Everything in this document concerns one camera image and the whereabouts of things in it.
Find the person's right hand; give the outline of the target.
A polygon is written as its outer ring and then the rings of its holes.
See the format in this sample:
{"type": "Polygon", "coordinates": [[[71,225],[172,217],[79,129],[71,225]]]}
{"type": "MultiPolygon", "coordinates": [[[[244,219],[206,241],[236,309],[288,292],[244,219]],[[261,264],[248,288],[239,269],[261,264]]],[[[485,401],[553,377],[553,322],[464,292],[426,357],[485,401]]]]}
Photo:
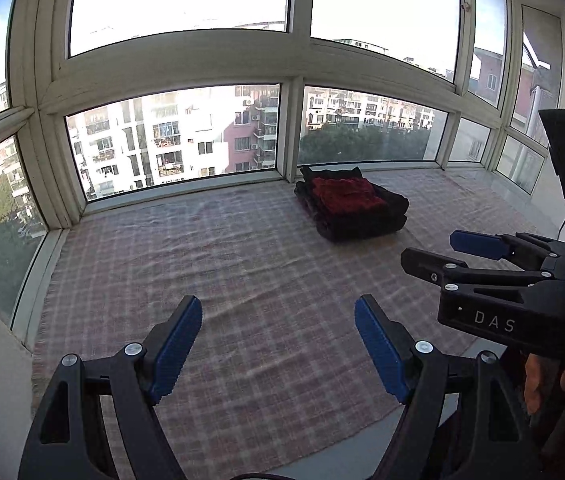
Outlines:
{"type": "Polygon", "coordinates": [[[565,392],[565,369],[555,361],[530,354],[525,363],[524,402],[530,415],[540,412],[557,382],[565,392]]]}

